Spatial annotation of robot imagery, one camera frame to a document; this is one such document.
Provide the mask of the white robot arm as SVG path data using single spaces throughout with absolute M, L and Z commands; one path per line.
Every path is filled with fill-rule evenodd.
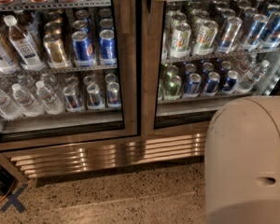
M 280 224 L 280 0 L 151 0 L 152 132 L 200 156 L 207 224 Z

